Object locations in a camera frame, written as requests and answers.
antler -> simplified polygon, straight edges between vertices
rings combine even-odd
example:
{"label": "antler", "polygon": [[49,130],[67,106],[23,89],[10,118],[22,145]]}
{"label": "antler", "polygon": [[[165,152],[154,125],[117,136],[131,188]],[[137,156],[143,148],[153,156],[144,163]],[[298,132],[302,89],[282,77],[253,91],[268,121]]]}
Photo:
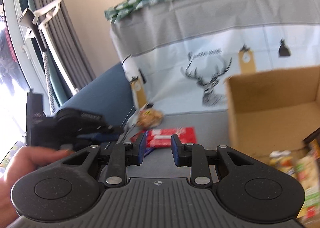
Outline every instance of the antler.
{"label": "antler", "polygon": [[197,81],[197,84],[205,87],[207,82],[204,82],[203,77],[197,74],[197,68],[195,68],[195,72],[189,72],[188,69],[191,65],[192,61],[189,63],[188,67],[186,68],[186,71],[183,71],[183,68],[181,67],[181,72],[182,74],[184,74],[185,77],[189,78],[189,79],[193,79]]}
{"label": "antler", "polygon": [[210,84],[213,84],[220,76],[226,74],[226,72],[230,69],[230,66],[231,66],[232,57],[230,59],[229,65],[227,65],[227,61],[225,59],[221,58],[220,56],[218,56],[218,58],[222,60],[223,68],[221,69],[221,72],[220,72],[218,65],[216,65],[215,67],[216,73],[212,76]]}

blue cushion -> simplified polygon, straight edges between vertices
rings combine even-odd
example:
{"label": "blue cushion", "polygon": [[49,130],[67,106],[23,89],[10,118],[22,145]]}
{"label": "blue cushion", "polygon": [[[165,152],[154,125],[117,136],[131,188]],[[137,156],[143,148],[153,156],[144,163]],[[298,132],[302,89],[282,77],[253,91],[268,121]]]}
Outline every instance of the blue cushion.
{"label": "blue cushion", "polygon": [[101,114],[111,125],[121,125],[134,107],[132,92],[121,64],[116,64],[89,83],[61,108]]}

red snack wrapper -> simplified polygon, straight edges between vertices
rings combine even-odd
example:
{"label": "red snack wrapper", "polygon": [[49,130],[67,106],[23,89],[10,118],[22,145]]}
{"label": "red snack wrapper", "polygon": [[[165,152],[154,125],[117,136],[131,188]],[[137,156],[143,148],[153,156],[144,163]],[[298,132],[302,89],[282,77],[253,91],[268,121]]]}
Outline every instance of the red snack wrapper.
{"label": "red snack wrapper", "polygon": [[145,132],[145,131],[140,131],[140,132],[138,132],[137,134],[135,134],[134,136],[132,136],[132,137],[130,138],[130,141],[131,141],[132,143],[136,142],[138,136],[139,136],[141,133],[144,133],[144,132]]}
{"label": "red snack wrapper", "polygon": [[178,135],[181,143],[197,143],[193,127],[151,129],[147,131],[147,147],[170,147],[173,134]]}

food package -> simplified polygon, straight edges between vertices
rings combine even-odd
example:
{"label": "food package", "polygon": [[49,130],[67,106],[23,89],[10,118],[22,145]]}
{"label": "food package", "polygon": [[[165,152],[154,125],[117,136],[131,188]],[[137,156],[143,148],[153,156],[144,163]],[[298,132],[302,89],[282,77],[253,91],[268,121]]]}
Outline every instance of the food package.
{"label": "food package", "polygon": [[313,157],[317,160],[318,168],[320,169],[320,146],[317,139],[314,139],[308,144],[309,150],[313,153]]}
{"label": "food package", "polygon": [[171,136],[177,134],[181,143],[196,143],[193,127],[174,129],[152,129],[147,131],[147,147],[170,147]]}
{"label": "food package", "polygon": [[295,169],[294,169],[294,160],[291,155],[291,152],[288,150],[285,151],[273,151],[270,154],[270,166],[284,172],[295,179],[297,178]]}
{"label": "food package", "polygon": [[306,221],[320,213],[319,169],[312,151],[297,160],[296,173],[306,194],[298,218]]}
{"label": "food package", "polygon": [[138,114],[137,126],[143,129],[154,128],[159,126],[163,114],[153,108],[143,109]]}

open cardboard box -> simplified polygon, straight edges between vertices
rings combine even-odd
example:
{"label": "open cardboard box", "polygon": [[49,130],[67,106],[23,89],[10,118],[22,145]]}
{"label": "open cardboard box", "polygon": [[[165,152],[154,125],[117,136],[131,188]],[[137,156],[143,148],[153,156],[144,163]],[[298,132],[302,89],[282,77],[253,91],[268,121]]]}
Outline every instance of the open cardboard box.
{"label": "open cardboard box", "polygon": [[228,78],[231,146],[263,162],[275,150],[303,149],[320,127],[319,78],[318,66]]}

